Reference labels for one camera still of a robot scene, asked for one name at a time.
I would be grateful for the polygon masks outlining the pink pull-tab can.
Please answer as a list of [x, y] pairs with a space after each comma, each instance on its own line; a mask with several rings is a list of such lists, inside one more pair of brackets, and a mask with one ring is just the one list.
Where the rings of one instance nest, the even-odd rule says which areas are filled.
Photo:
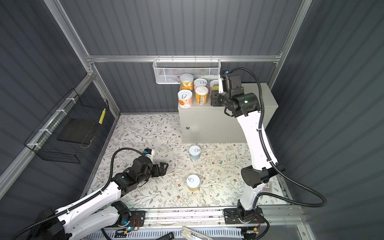
[[210, 82], [210, 92], [219, 90], [219, 81], [213, 80]]

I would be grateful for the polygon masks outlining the brown can white lid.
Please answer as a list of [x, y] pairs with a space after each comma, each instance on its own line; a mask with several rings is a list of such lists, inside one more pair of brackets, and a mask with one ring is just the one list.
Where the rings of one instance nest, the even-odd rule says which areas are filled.
[[205, 105], [209, 96], [209, 90], [207, 87], [200, 86], [195, 89], [195, 100], [199, 105]]

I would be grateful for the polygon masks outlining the orange white pull-tab can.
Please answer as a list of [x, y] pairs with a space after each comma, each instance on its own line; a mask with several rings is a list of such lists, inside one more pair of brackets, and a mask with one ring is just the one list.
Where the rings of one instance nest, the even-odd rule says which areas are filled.
[[190, 90], [180, 90], [178, 92], [179, 106], [181, 108], [189, 108], [193, 103], [193, 93]]

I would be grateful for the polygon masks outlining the green orange peach can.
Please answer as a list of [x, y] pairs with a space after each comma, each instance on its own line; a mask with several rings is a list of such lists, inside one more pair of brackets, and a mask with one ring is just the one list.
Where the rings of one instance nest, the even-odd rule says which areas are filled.
[[180, 88], [181, 90], [192, 91], [194, 89], [194, 77], [191, 74], [180, 75]]

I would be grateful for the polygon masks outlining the yellow pull-tab can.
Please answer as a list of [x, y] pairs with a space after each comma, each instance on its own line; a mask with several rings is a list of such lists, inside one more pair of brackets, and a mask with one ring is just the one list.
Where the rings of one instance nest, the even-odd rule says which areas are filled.
[[190, 191], [197, 191], [200, 187], [201, 180], [198, 175], [189, 175], [186, 180], [187, 187]]

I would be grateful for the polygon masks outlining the light blue pull-tab can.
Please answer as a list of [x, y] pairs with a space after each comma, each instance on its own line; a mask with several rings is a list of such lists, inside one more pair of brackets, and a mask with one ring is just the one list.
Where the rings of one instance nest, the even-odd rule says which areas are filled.
[[189, 148], [189, 154], [191, 160], [198, 160], [201, 156], [201, 148], [197, 145], [193, 145]]

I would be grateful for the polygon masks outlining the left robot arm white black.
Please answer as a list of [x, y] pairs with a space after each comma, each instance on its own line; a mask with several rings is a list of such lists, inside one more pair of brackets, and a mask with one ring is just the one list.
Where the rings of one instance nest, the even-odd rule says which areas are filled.
[[127, 171], [116, 174], [107, 186], [55, 211], [42, 211], [27, 238], [80, 240], [106, 227], [128, 228], [131, 231], [142, 221], [133, 217], [120, 199], [150, 178], [164, 176], [168, 166], [167, 163], [153, 164], [149, 156], [138, 157]]

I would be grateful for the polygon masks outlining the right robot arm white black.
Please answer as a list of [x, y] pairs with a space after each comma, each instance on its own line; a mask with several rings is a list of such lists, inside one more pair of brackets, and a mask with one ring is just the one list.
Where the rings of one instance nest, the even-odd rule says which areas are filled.
[[252, 164], [241, 170], [245, 188], [238, 201], [236, 213], [224, 210], [227, 221], [251, 222], [256, 213], [258, 200], [270, 178], [278, 172], [272, 164], [277, 164], [263, 125], [265, 105], [261, 84], [259, 93], [245, 93], [241, 77], [238, 74], [224, 74], [219, 78], [217, 102], [223, 106], [227, 116], [236, 118], [240, 124], [251, 154]]

